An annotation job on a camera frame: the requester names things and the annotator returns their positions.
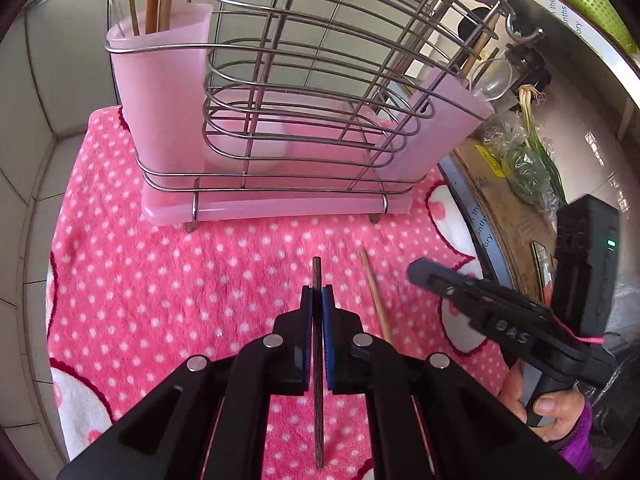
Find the purple sleeve forearm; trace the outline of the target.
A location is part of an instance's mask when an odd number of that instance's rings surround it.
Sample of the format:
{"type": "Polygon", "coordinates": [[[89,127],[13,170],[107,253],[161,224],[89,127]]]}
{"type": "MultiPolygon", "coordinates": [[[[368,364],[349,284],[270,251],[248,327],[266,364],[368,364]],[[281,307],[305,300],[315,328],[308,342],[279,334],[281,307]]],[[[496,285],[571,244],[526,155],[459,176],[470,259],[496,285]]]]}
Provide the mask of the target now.
{"type": "Polygon", "coordinates": [[[593,479],[600,474],[601,464],[594,459],[589,441],[592,425],[592,408],[585,404],[573,430],[560,441],[559,454],[570,464],[582,479],[593,479]]]}

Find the person's right hand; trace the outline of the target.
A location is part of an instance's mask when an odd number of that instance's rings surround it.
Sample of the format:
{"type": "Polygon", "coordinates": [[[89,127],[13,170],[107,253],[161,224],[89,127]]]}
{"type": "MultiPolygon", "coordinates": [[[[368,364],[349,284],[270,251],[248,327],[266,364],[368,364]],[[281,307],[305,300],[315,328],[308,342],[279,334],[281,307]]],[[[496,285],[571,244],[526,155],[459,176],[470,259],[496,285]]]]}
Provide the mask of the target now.
{"type": "MultiPolygon", "coordinates": [[[[527,422],[525,405],[521,402],[524,379],[521,363],[516,362],[506,374],[498,400],[522,422],[527,422]]],[[[549,417],[550,424],[533,428],[533,432],[546,442],[567,437],[578,423],[586,405],[585,398],[576,389],[546,393],[534,403],[534,412],[549,417]]]]}

